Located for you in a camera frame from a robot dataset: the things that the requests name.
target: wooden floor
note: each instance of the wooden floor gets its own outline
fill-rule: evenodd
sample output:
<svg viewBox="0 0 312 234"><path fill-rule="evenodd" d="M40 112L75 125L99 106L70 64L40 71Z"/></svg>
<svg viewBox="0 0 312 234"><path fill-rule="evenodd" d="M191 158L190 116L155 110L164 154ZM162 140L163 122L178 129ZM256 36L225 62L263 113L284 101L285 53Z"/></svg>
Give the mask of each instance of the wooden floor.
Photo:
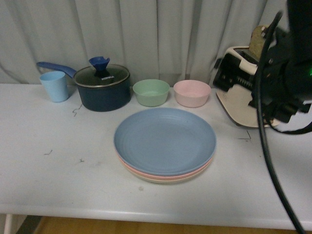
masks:
<svg viewBox="0 0 312 234"><path fill-rule="evenodd" d="M291 230L43 217L34 234L295 234Z"/></svg>

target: bowl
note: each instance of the bowl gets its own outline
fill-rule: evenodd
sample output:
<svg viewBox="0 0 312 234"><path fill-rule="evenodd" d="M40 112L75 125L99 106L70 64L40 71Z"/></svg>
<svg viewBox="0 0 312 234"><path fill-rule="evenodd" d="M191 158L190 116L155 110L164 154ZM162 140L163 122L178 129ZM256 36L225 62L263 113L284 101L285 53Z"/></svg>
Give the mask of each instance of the bowl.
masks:
<svg viewBox="0 0 312 234"><path fill-rule="evenodd" d="M199 80L182 80L174 85L176 101L185 107L199 107L206 103L211 87Z"/></svg>
<svg viewBox="0 0 312 234"><path fill-rule="evenodd" d="M145 79L134 84L133 91L143 106L160 106L165 103L170 86L159 79Z"/></svg>

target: green bowl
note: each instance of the green bowl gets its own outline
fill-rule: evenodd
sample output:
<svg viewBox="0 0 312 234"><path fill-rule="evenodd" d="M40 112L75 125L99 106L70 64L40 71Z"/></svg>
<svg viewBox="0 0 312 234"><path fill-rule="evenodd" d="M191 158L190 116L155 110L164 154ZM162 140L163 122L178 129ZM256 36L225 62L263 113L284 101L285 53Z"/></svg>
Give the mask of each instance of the green bowl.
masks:
<svg viewBox="0 0 312 234"><path fill-rule="evenodd" d="M133 91L143 106L160 106L165 103L170 85L159 79L145 79L134 84Z"/></svg>

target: blue cup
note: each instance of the blue cup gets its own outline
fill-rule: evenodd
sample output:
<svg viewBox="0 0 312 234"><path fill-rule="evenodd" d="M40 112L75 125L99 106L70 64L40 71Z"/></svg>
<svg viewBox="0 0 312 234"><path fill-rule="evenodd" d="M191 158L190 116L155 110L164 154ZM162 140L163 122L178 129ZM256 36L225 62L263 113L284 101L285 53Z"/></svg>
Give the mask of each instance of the blue cup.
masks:
<svg viewBox="0 0 312 234"><path fill-rule="evenodd" d="M40 81L52 102L62 102L68 99L68 88L64 72L44 73L40 76Z"/></svg>

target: white curtain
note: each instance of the white curtain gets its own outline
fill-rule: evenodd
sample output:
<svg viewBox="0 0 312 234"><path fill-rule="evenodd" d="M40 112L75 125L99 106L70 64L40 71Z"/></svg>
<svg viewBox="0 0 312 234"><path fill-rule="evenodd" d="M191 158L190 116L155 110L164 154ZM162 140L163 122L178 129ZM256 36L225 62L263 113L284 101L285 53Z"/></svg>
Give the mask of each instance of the white curtain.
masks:
<svg viewBox="0 0 312 234"><path fill-rule="evenodd" d="M286 0L0 0L0 83L39 83L36 62L89 66L95 56L126 66L132 84L213 80L217 58L249 45L255 27Z"/></svg>

